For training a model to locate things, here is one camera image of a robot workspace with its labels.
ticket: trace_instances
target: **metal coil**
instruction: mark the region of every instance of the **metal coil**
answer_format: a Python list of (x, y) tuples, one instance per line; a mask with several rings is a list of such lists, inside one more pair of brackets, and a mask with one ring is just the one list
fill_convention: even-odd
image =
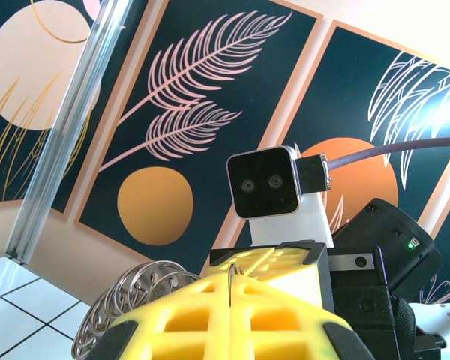
[(72, 357), (83, 360), (117, 317), (200, 278), (173, 261), (154, 261), (128, 269), (90, 307), (72, 344)]

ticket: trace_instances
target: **pink leaf drawing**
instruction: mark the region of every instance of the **pink leaf drawing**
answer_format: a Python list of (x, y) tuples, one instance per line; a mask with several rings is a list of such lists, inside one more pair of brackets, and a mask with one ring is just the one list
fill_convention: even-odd
[(203, 101), (190, 109), (169, 109), (148, 126), (145, 142), (108, 161), (100, 171), (141, 149), (147, 149), (162, 161), (204, 152), (209, 149), (206, 145), (215, 140), (220, 128), (241, 114), (217, 108), (213, 101)]
[(216, 82), (234, 80), (251, 68), (267, 38), (276, 34), (287, 16), (238, 13), (223, 15), (159, 51), (148, 72), (148, 94), (119, 120), (122, 124), (148, 101), (166, 110), (183, 110), (219, 90)]

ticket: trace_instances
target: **depth camera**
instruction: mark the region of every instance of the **depth camera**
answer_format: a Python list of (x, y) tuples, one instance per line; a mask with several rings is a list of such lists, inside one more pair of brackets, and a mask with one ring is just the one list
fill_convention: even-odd
[(229, 158), (226, 169), (240, 218), (292, 214), (299, 208), (295, 157), (292, 148), (279, 146)]

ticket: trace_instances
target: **gold grass lines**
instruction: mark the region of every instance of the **gold grass lines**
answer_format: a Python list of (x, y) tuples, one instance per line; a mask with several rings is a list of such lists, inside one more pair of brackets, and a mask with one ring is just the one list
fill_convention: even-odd
[[(23, 116), (22, 121), (19, 123), (19, 126), (16, 126), (16, 120), (17, 116), (22, 110), (23, 106), (25, 105), (25, 102), (28, 100), (26, 98), (19, 106), (16, 112), (14, 113), (12, 119), (7, 122), (7, 126), (0, 134), (0, 167), (4, 164), (5, 169), (4, 173), (6, 172), (6, 179), (4, 180), (3, 189), (2, 189), (2, 196), (1, 201), (6, 201), (8, 191), (10, 190), (10, 186), (17, 180), (20, 180), (20, 188), (19, 190), (13, 195), (14, 200), (22, 199), (25, 195), (25, 192), (27, 190), (27, 185), (30, 177), (32, 176), (33, 172), (35, 171), (35, 166), (38, 162), (38, 159), (40, 158), (41, 152), (43, 151), (44, 145), (47, 141), (48, 135), (50, 133), (50, 128), (52, 126), (52, 122), (54, 120), (53, 113), (54, 111), (51, 111), (45, 124), (45, 128), (40, 131), (38, 134), (38, 138), (33, 144), (30, 152), (27, 154), (26, 159), (22, 162), (22, 164), (19, 166), (17, 170), (14, 170), (15, 162), (17, 160), (17, 155), (20, 153), (20, 149), (22, 148), (22, 145), (24, 144), (24, 140), (26, 143), (26, 135), (27, 134), (33, 134), (37, 133), (36, 130), (29, 130), (30, 124), (35, 119), (38, 110), (41, 108), (42, 104), (44, 103), (47, 95), (50, 93), (53, 85), (55, 84), (56, 80), (59, 77), (58, 73), (45, 87), (45, 89), (39, 94), (35, 102), (30, 106), (27, 113)], [(13, 94), (13, 91), (15, 87), (17, 86), (17, 83), (20, 81), (18, 79), (15, 81), (10, 88), (4, 93), (2, 96), (2, 99), (0, 100), (0, 113), (7, 104), (10, 96)], [(83, 146), (83, 143), (85, 142), (86, 138), (86, 132), (89, 129), (89, 122), (90, 122), (90, 116), (91, 113), (89, 113), (86, 117), (85, 124), (82, 127), (82, 130), (80, 131), (79, 139), (77, 140), (77, 143), (73, 149), (73, 153), (70, 156), (70, 160), (67, 165), (67, 169), (65, 170), (64, 177), (68, 174), (71, 167), (73, 166), (75, 160), (77, 159), (80, 150)]]

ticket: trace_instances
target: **gold circle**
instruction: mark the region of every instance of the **gold circle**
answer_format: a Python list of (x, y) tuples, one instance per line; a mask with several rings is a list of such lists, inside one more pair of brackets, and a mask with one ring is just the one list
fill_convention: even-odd
[[(302, 156), (326, 154), (328, 160), (371, 149), (369, 142), (353, 138), (328, 139), (307, 151)], [(339, 206), (343, 196), (343, 217), (340, 225), (351, 220), (373, 198), (380, 198), (395, 206), (398, 205), (397, 178), (392, 165), (385, 167), (383, 156), (372, 157), (367, 160), (351, 163), (332, 170), (331, 190), (327, 192), (326, 213), (330, 221)]]
[(124, 180), (117, 206), (121, 222), (134, 239), (147, 245), (168, 245), (187, 229), (194, 197), (179, 172), (148, 167)]

